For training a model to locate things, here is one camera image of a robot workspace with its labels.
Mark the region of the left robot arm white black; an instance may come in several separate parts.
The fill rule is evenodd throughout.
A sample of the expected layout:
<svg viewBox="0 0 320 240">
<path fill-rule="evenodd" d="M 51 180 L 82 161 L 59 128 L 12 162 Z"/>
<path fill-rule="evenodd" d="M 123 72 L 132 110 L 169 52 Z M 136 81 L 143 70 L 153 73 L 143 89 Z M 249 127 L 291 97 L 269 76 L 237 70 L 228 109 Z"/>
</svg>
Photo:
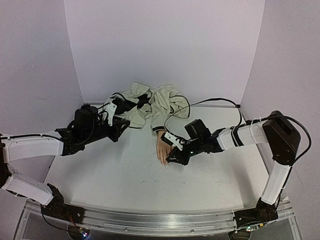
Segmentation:
<svg viewBox="0 0 320 240">
<path fill-rule="evenodd" d="M 74 120 L 66 128 L 55 130 L 59 136 L 48 133 L 1 136 L 0 187 L 12 194 L 47 206 L 56 218 L 64 218 L 68 208 L 57 187 L 41 183 L 14 169 L 10 163 L 20 159 L 42 156 L 70 156 L 85 146 L 104 138 L 117 142 L 130 121 L 116 115 L 117 106 L 108 103 L 101 107 L 84 104 L 77 109 Z"/>
</svg>

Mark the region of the mannequin hand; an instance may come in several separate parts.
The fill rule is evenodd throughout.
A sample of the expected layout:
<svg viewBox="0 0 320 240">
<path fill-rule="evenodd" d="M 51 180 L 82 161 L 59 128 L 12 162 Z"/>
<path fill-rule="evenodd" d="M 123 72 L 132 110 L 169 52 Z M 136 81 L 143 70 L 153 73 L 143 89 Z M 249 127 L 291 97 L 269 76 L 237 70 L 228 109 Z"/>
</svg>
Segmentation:
<svg viewBox="0 0 320 240">
<path fill-rule="evenodd" d="M 167 162 L 167 156 L 172 151 L 173 146 L 168 145 L 162 140 L 162 135 L 165 134 L 165 130 L 157 131 L 157 141 L 156 141 L 156 154 L 157 159 L 163 166 L 168 166 L 169 163 Z"/>
</svg>

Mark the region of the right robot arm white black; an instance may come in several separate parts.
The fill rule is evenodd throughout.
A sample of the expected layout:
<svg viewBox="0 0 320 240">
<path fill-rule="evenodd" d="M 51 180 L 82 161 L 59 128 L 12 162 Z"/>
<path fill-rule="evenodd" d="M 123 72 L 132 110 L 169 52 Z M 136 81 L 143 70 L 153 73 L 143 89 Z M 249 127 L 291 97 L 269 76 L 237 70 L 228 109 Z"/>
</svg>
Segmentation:
<svg viewBox="0 0 320 240">
<path fill-rule="evenodd" d="M 254 208 L 235 212 L 237 222 L 265 223 L 278 218 L 278 202 L 293 165 L 298 160 L 301 135 L 298 122 L 280 111 L 269 116 L 247 120 L 237 126 L 211 132 L 201 119 L 185 126 L 189 138 L 167 132 L 161 140 L 173 149 L 166 157 L 169 163 L 186 166 L 196 155 L 217 154 L 235 148 L 256 146 L 268 170 L 264 190 Z"/>
</svg>

